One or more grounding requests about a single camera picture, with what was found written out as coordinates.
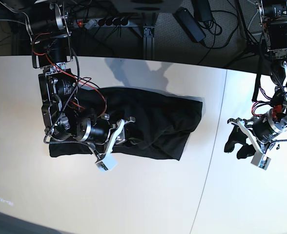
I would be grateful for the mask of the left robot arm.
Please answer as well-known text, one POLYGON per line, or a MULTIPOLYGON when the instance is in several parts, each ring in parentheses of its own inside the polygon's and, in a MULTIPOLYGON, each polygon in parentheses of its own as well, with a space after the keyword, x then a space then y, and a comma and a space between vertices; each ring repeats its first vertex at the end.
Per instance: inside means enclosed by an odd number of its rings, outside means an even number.
POLYGON ((266 152, 282 142, 277 136, 287 129, 287 0, 257 0, 262 33, 250 119, 229 119, 233 130, 224 152, 241 148, 238 159, 253 158, 256 166, 269 163, 266 152))

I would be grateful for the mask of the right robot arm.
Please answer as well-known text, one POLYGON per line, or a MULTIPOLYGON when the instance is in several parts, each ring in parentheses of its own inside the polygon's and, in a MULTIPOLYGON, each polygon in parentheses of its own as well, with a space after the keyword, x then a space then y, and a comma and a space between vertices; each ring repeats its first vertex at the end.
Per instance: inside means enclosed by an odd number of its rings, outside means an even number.
POLYGON ((40 3, 33 8, 35 19, 26 18, 31 38, 32 65, 42 69, 39 85, 42 117, 45 125, 45 144, 81 144, 87 146, 98 159, 113 152, 113 147, 126 141, 125 126, 135 118, 110 123, 106 109, 97 111, 84 107, 76 95, 87 86, 107 100, 99 86, 80 74, 73 74, 66 64, 78 60, 71 48, 71 32, 67 12, 62 3, 40 3))

